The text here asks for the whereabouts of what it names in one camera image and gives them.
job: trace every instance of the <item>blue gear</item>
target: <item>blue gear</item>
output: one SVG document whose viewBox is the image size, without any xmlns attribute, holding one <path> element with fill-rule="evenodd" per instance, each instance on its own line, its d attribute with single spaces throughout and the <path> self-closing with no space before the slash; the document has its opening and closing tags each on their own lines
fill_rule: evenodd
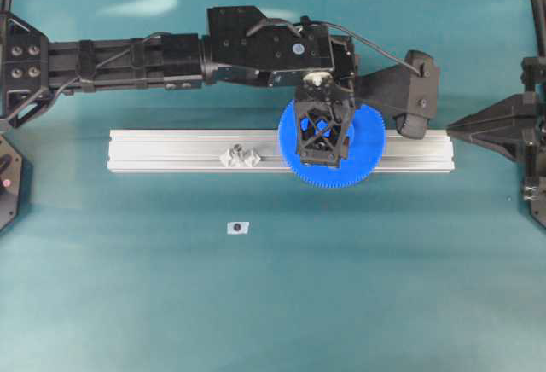
<svg viewBox="0 0 546 372">
<path fill-rule="evenodd" d="M 386 143 L 381 114 L 366 105 L 355 112 L 348 131 L 349 157 L 340 159 L 340 167 L 307 166 L 296 154 L 298 132 L 294 101 L 284 109 L 279 122 L 279 146 L 283 159 L 298 177 L 317 187 L 341 188 L 364 180 L 377 166 Z"/>
</svg>

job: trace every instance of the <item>mounting plate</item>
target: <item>mounting plate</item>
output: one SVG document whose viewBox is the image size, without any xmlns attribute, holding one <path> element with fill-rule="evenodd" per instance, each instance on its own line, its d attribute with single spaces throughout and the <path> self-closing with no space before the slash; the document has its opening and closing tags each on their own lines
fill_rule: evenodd
<svg viewBox="0 0 546 372">
<path fill-rule="evenodd" d="M 21 155 L 0 136 L 0 230 L 17 216 L 22 166 Z"/>
</svg>

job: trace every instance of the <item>robotic arm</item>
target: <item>robotic arm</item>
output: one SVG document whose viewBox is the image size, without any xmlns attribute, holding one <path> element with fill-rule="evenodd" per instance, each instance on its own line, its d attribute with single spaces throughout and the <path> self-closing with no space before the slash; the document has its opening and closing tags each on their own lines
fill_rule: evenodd
<svg viewBox="0 0 546 372">
<path fill-rule="evenodd" d="M 347 132 L 362 105 L 396 121 L 398 132 L 423 138 L 436 114 L 439 69 L 410 51 L 401 61 L 342 26 L 267 18 L 254 6 L 207 10 L 208 35 L 51 43 L 8 10 L 0 13 L 0 131 L 51 109 L 61 95 L 98 90 L 198 89 L 227 82 L 257 88 L 295 86 L 297 153 L 307 165 L 339 167 Z M 329 28 L 348 35 L 332 35 Z M 398 64 L 359 76 L 353 38 Z M 310 123 L 301 122 L 308 119 Z"/>
</svg>

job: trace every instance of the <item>wire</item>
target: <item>wire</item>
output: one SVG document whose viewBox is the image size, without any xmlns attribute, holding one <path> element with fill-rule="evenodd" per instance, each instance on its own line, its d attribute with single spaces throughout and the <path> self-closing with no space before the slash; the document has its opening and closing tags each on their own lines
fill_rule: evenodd
<svg viewBox="0 0 546 372">
<path fill-rule="evenodd" d="M 161 37 L 163 35 L 169 35 L 169 32 L 154 32 L 154 33 L 151 33 L 150 35 L 148 35 L 147 37 L 145 37 L 143 40 L 142 40 L 142 43 L 145 44 L 146 42 L 148 42 L 149 40 L 151 39 L 154 39 L 154 38 L 158 38 L 158 37 Z M 129 45 L 128 48 L 125 48 L 123 50 L 121 50 L 120 52 L 118 52 L 117 54 L 114 54 L 112 56 L 110 56 L 109 58 L 105 59 L 104 61 L 102 62 L 99 62 L 98 64 L 96 64 L 95 66 L 95 69 L 100 69 L 102 67 L 105 67 L 108 63 L 111 63 L 111 62 L 114 62 L 114 61 L 117 61 L 119 58 L 129 54 L 131 52 L 131 49 L 133 48 L 133 46 L 135 46 L 135 44 L 131 44 Z M 59 96 L 61 95 L 61 93 L 66 90 L 66 88 L 68 86 L 70 86 L 71 84 L 75 84 L 76 82 L 78 82 L 79 80 L 81 79 L 81 77 L 79 76 L 75 76 L 74 78 L 70 78 L 69 80 L 67 80 L 64 84 L 62 84 L 61 86 L 59 86 L 59 88 L 57 89 L 57 91 L 55 92 L 54 96 L 53 96 L 53 100 L 51 101 L 51 104 L 49 105 L 49 107 L 51 108 L 51 106 L 55 103 L 55 101 L 59 98 Z"/>
<path fill-rule="evenodd" d="M 397 64 L 402 65 L 403 67 L 407 68 L 408 70 L 413 72 L 415 75 L 417 75 L 419 77 L 421 76 L 421 72 L 416 67 L 410 65 L 408 62 L 406 62 L 406 61 L 404 61 L 404 60 L 402 60 L 400 58 L 397 58 L 396 56 L 394 56 L 392 54 L 389 54 L 384 49 L 382 49 L 379 45 L 374 44 L 373 42 L 369 41 L 368 39 L 361 37 L 357 33 L 345 28 L 344 26 L 333 24 L 332 22 L 325 22 L 323 20 L 311 20 L 311 21 L 306 22 L 306 23 L 300 22 L 300 23 L 297 23 L 297 24 L 294 24 L 294 25 L 295 26 L 302 26 L 302 25 L 306 25 L 306 24 L 325 25 L 325 26 L 328 26 L 330 28 L 334 28 L 334 29 L 337 29 L 339 31 L 342 31 L 342 32 L 344 32 L 344 33 L 346 33 L 348 35 L 351 35 L 358 42 L 369 46 L 371 49 L 373 49 L 374 51 L 378 52 L 379 54 L 385 56 L 386 58 L 389 58 L 391 61 L 397 62 Z"/>
</svg>

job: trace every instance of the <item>aluminum rail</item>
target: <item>aluminum rail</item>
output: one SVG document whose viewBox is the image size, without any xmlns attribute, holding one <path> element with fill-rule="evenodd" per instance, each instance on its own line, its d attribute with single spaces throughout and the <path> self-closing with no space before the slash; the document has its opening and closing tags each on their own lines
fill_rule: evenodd
<svg viewBox="0 0 546 372">
<path fill-rule="evenodd" d="M 455 168 L 445 131 L 422 140 L 386 132 L 386 150 L 374 172 L 448 173 Z M 113 130 L 112 172 L 290 172 L 274 130 Z"/>
</svg>

